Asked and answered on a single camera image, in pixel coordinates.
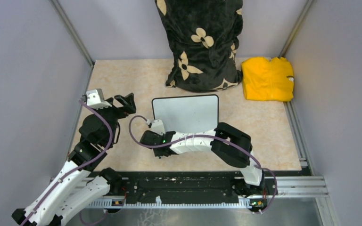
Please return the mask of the small whiteboard black frame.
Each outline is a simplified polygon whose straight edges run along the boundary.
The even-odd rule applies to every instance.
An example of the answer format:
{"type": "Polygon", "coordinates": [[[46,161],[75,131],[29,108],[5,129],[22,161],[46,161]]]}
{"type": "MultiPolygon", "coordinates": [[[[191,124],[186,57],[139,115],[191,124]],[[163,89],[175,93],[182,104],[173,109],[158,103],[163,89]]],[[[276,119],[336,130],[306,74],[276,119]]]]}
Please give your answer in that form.
{"type": "Polygon", "coordinates": [[[219,97],[211,94],[154,98],[152,111],[154,119],[163,122],[166,132],[204,132],[217,127],[219,97]]]}

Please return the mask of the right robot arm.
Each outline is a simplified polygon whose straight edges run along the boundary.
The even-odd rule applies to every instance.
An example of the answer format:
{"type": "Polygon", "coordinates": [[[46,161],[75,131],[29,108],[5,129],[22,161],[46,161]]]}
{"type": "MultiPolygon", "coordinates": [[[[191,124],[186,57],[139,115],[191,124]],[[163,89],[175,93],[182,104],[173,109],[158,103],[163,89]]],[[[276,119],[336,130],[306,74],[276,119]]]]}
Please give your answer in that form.
{"type": "Polygon", "coordinates": [[[153,150],[156,157],[186,153],[213,153],[226,164],[238,168],[242,178],[235,186],[239,195],[259,194],[265,190],[264,172],[254,156],[251,137],[225,123],[197,133],[146,130],[139,145],[153,150]]]}

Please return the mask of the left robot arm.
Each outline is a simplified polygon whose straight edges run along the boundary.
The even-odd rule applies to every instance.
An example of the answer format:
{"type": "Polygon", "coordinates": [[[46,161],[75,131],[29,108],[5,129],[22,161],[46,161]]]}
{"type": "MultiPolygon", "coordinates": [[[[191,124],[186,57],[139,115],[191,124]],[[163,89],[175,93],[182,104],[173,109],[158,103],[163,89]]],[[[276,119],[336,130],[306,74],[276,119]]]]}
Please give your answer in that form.
{"type": "Polygon", "coordinates": [[[11,217],[20,226],[64,226],[79,211],[104,195],[126,195],[122,176],[112,168],[103,169],[85,187],[86,179],[118,143],[119,119],[136,113],[134,94],[104,99],[101,89],[87,91],[80,103],[91,111],[79,128],[80,141],[70,152],[64,166],[43,191],[24,209],[11,217]]]}

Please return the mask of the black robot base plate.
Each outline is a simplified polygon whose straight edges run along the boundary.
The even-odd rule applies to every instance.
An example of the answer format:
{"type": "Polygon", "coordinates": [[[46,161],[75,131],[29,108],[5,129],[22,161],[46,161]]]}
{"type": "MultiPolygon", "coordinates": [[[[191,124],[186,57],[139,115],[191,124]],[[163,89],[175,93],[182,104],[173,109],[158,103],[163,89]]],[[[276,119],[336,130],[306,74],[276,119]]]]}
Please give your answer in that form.
{"type": "Polygon", "coordinates": [[[272,198],[308,198],[307,177],[266,172],[259,186],[247,185],[240,173],[223,172],[120,172],[117,192],[93,201],[90,208],[119,209],[265,209],[272,198]]]}

